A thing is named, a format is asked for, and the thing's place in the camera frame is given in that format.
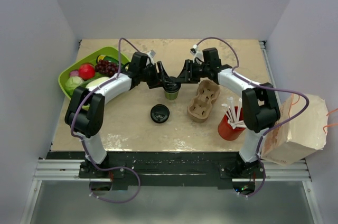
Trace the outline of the black plastic cup lid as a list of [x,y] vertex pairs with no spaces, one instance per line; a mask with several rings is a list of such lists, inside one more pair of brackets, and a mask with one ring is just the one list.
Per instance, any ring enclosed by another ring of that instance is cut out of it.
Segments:
[[163,89],[165,92],[173,94],[179,92],[181,83],[176,81],[176,77],[165,77],[163,80]]

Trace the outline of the green paper coffee cup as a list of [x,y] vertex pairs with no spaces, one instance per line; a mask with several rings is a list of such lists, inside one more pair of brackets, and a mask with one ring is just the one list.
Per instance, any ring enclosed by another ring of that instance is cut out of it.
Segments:
[[179,88],[178,89],[164,89],[164,95],[167,100],[175,100],[179,95]]

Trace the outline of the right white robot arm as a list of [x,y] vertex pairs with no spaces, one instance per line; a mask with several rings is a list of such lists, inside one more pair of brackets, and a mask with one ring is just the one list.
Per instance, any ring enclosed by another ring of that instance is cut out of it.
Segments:
[[260,84],[236,74],[231,66],[221,63],[216,48],[204,49],[202,56],[202,63],[185,60],[183,69],[174,82],[198,83],[200,79],[208,78],[242,99],[243,121],[248,131],[239,151],[242,161],[235,165],[235,171],[239,177],[247,178],[254,172],[252,162],[258,159],[260,144],[265,135],[280,119],[274,88],[268,82]]

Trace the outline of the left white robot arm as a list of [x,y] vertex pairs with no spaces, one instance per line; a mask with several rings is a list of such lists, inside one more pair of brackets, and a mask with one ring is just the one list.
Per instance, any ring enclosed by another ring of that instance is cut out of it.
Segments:
[[77,87],[73,92],[65,123],[70,126],[71,135],[80,140],[86,159],[92,164],[90,170],[98,178],[109,173],[109,164],[105,162],[107,152],[99,135],[105,104],[141,82],[147,83],[150,89],[162,87],[169,94],[177,93],[181,87],[175,77],[167,75],[161,62],[154,64],[151,56],[137,51],[128,69],[119,68],[116,76],[92,90]]

